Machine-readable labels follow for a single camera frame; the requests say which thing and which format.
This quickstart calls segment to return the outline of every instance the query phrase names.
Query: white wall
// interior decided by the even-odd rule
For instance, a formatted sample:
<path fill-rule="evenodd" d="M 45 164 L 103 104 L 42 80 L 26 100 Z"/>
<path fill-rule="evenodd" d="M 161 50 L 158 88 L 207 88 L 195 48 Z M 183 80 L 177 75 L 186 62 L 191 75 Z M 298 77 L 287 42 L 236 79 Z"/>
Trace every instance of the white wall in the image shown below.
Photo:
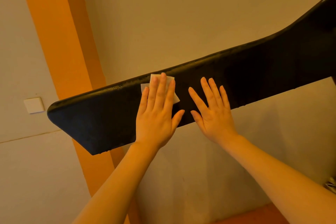
<path fill-rule="evenodd" d="M 320 0 L 86 0 L 107 83 L 259 39 Z M 336 174 L 336 89 L 330 78 L 233 110 L 257 146 L 322 183 Z M 201 224 L 269 201 L 195 123 L 178 128 L 138 189 L 145 223 Z"/>
<path fill-rule="evenodd" d="M 58 100 L 26 0 L 0 0 L 0 89 L 0 223 L 71 223 L 90 195 L 71 138 L 23 104 Z"/>

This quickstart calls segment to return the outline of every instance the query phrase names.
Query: white wipe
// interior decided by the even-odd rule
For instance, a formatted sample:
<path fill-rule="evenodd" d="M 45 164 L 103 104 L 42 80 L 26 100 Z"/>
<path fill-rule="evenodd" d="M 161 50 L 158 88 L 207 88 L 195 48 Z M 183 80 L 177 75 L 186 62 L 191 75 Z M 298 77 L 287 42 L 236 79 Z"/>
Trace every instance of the white wipe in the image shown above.
<path fill-rule="evenodd" d="M 150 82 L 152 81 L 152 79 L 154 77 L 157 77 L 159 80 L 160 80 L 160 76 L 161 74 L 151 74 L 150 75 Z M 171 80 L 174 79 L 174 77 L 171 77 L 171 76 L 167 76 L 167 82 L 166 82 L 166 94 L 168 92 L 168 86 L 169 86 L 169 83 L 171 82 Z M 144 91 L 145 87 L 148 87 L 149 88 L 149 83 L 143 83 L 141 84 L 141 92 Z M 174 103 L 177 103 L 177 102 L 180 102 L 179 98 L 177 97 L 176 93 L 174 92 L 174 99 L 173 99 L 173 104 Z"/>

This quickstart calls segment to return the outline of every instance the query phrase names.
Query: forearm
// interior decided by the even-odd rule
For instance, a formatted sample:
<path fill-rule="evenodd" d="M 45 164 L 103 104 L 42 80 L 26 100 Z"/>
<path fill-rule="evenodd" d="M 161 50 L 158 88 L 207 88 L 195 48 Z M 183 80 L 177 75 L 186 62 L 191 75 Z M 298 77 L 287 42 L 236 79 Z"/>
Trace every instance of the forearm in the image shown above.
<path fill-rule="evenodd" d="M 312 180 L 238 137 L 222 147 L 258 182 L 292 223 L 333 223 L 336 196 Z"/>
<path fill-rule="evenodd" d="M 123 224 L 131 199 L 157 149 L 135 142 L 74 224 Z"/>

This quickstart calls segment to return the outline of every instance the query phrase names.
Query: black leather surface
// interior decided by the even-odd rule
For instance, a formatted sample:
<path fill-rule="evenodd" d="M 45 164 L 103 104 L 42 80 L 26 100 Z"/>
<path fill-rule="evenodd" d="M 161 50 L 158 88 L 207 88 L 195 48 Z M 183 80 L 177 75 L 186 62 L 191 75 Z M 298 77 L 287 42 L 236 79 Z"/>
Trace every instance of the black leather surface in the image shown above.
<path fill-rule="evenodd" d="M 257 41 L 153 73 L 175 77 L 173 114 L 186 110 L 179 126 L 194 122 L 193 87 L 205 100 L 201 77 L 223 85 L 231 108 L 336 75 L 336 0 L 324 0 L 287 28 Z M 49 119 L 91 154 L 135 141 L 135 118 L 145 74 L 53 103 Z"/>

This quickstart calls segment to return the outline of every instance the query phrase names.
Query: switch plate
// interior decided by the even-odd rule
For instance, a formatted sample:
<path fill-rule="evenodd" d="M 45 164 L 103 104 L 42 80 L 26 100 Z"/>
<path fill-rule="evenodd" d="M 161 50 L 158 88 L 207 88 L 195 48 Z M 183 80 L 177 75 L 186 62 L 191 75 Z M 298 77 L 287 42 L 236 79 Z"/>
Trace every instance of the switch plate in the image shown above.
<path fill-rule="evenodd" d="M 41 98 L 23 100 L 28 113 L 44 112 L 44 105 Z"/>

